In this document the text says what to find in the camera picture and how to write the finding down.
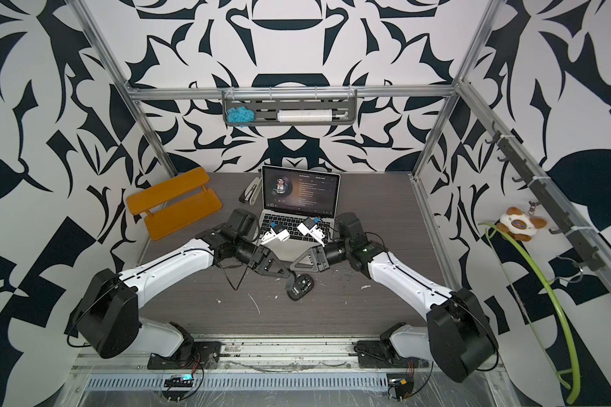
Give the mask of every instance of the plush cat keychain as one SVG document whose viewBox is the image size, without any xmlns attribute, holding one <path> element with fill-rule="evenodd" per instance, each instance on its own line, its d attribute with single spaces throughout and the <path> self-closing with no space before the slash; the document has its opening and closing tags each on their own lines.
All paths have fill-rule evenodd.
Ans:
<svg viewBox="0 0 611 407">
<path fill-rule="evenodd" d="M 530 210 L 527 214 L 516 207 L 510 207 L 507 212 L 500 216 L 496 224 L 499 230 L 509 233 L 514 240 L 530 241 L 539 229 L 548 223 L 542 217 L 535 217 L 534 210 L 538 202 L 530 202 Z"/>
</svg>

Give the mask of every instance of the aluminum frame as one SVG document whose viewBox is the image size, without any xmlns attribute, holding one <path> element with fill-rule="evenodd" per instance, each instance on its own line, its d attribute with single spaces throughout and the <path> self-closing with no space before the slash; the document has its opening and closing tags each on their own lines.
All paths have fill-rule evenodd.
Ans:
<svg viewBox="0 0 611 407">
<path fill-rule="evenodd" d="M 482 99 L 471 84 L 460 81 L 457 90 L 464 102 L 466 102 L 471 111 L 475 113 L 475 116 L 484 126 L 486 131 L 489 132 L 491 137 L 494 137 L 496 132 L 502 134 L 509 134 L 511 132 L 503 121 L 489 108 L 487 102 Z M 532 173 L 536 176 L 543 177 L 537 182 L 542 182 L 545 185 L 546 191 L 559 207 L 561 207 L 562 211 L 566 212 L 571 219 L 575 219 L 576 224 L 590 226 L 587 220 L 579 213 L 575 205 L 573 205 L 566 195 L 563 194 L 527 149 L 515 139 L 510 140 L 510 142 L 515 145 L 515 150 L 518 155 L 526 160 L 526 164 L 532 170 Z M 603 240 L 595 229 L 580 229 L 579 232 L 583 234 L 591 246 L 599 249 L 597 253 L 604 263 L 606 263 L 606 266 L 593 270 L 593 272 L 600 278 L 604 286 L 611 293 L 611 246 Z M 574 232 L 570 230 L 564 233 L 564 235 L 567 236 L 570 233 Z"/>
<path fill-rule="evenodd" d="M 462 288 L 462 286 L 457 280 L 456 273 L 454 272 L 455 268 L 453 267 L 453 263 L 450 261 L 450 257 L 446 251 L 446 246 L 444 246 L 444 241 L 441 238 L 441 233 L 439 232 L 437 223 L 434 221 L 432 209 L 430 209 L 430 205 L 428 205 L 427 202 L 427 193 L 425 192 L 425 188 L 421 181 L 416 180 L 414 176 L 410 176 L 410 182 L 412 183 L 412 189 L 414 190 L 416 202 L 419 204 L 419 208 L 421 208 L 421 215 L 424 218 L 425 228 L 427 229 L 428 236 L 430 236 L 430 242 L 432 243 L 434 254 L 439 262 L 441 275 L 444 276 L 446 287 L 452 290 L 458 290 Z"/>
<path fill-rule="evenodd" d="M 269 88 L 166 88 L 140 89 L 129 88 L 132 100 L 220 100 L 222 93 L 232 99 L 272 99 L 277 98 L 347 98 L 353 92 L 359 98 L 378 98 L 382 96 L 449 96 L 451 85 L 396 85 L 396 86 L 286 86 Z"/>
<path fill-rule="evenodd" d="M 145 139 L 149 143 L 150 147 L 156 154 L 156 158 L 161 163 L 161 166 L 165 169 L 167 174 L 172 178 L 178 175 L 177 169 L 170 160 L 169 155 L 163 148 L 161 139 L 158 137 L 154 128 L 147 120 L 147 116 L 143 109 L 140 107 L 140 102 L 135 102 L 129 97 L 129 84 L 124 79 L 122 71 L 118 67 L 117 62 L 113 56 L 113 52 L 106 43 L 106 39 L 102 35 L 98 28 L 98 24 L 90 14 L 88 7 L 85 4 L 85 0 L 66 0 L 66 4 L 70 7 L 73 14 L 79 21 L 82 31 L 89 41 L 90 46 L 93 47 L 95 52 L 98 54 L 99 60 L 104 64 L 104 69 L 111 77 L 115 89 L 117 89 L 120 97 L 124 101 L 127 109 L 130 111 L 133 119 L 141 127 Z"/>
<path fill-rule="evenodd" d="M 455 106 L 459 100 L 457 97 L 456 88 L 459 82 L 468 78 L 468 75 L 471 73 L 471 71 L 473 71 L 475 63 L 478 60 L 478 56 L 480 55 L 482 48 L 484 48 L 484 45 L 487 44 L 491 31 L 493 31 L 493 24 L 498 17 L 500 7 L 505 3 L 506 0 L 490 0 L 489 4 L 487 4 L 487 8 L 482 15 L 478 28 L 476 29 L 475 34 L 473 34 L 471 44 L 466 51 L 464 60 L 457 71 L 457 75 L 453 79 L 453 93 L 451 93 L 450 97 L 446 99 L 446 102 L 444 102 L 444 105 L 439 111 L 437 120 L 434 122 L 434 126 L 425 139 L 424 150 L 421 151 L 419 159 L 416 160 L 416 164 L 412 169 L 415 179 L 418 179 L 421 176 L 425 164 L 428 162 L 430 157 L 432 157 L 432 152 L 441 138 L 444 126 L 446 126 L 446 121 L 448 118 L 450 118 L 453 110 L 455 110 Z"/>
</svg>

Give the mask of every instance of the gray wooden tabletop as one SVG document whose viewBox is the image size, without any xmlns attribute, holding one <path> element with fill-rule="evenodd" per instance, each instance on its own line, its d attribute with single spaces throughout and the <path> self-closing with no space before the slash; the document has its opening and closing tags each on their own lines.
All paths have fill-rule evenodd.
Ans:
<svg viewBox="0 0 611 407">
<path fill-rule="evenodd" d="M 143 262 L 179 248 L 197 232 L 226 221 L 235 208 L 260 214 L 262 198 L 253 207 L 238 201 L 254 176 L 210 174 L 208 185 L 220 197 L 222 209 L 151 242 Z M 355 212 L 364 230 L 380 234 L 401 261 L 422 275 L 444 283 L 406 173 L 342 174 L 339 194 L 338 214 Z M 223 264 L 234 262 L 226 260 Z M 243 271 L 241 267 L 228 269 L 227 273 L 237 284 Z M 213 266 L 157 295 L 141 309 L 141 316 L 159 322 L 176 322 L 192 334 L 375 336 L 396 322 L 425 325 L 424 319 L 400 297 L 353 271 L 346 262 L 311 275 L 315 279 L 314 289 L 294 302 L 285 293 L 284 279 L 277 281 L 248 272 L 240 289 L 234 291 L 222 271 Z"/>
</svg>

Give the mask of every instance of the music player interface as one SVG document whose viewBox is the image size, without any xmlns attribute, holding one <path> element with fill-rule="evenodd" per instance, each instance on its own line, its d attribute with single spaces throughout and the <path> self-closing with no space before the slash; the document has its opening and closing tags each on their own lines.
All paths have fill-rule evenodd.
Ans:
<svg viewBox="0 0 611 407">
<path fill-rule="evenodd" d="M 339 178 L 325 173 L 264 169 L 264 196 L 269 209 L 298 210 L 331 217 Z"/>
</svg>

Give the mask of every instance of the laptop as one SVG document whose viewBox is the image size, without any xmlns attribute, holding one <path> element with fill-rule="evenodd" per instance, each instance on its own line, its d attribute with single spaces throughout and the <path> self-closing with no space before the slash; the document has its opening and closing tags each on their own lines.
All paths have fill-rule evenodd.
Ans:
<svg viewBox="0 0 611 407">
<path fill-rule="evenodd" d="M 282 224 L 290 232 L 290 239 L 273 240 L 265 246 L 281 260 L 292 262 L 318 245 L 310 235 L 304 236 L 296 229 L 307 217 L 321 219 L 317 225 L 324 232 L 324 243 L 328 243 L 335 224 L 339 174 L 263 166 L 261 178 L 261 235 L 269 231 L 272 222 Z"/>
</svg>

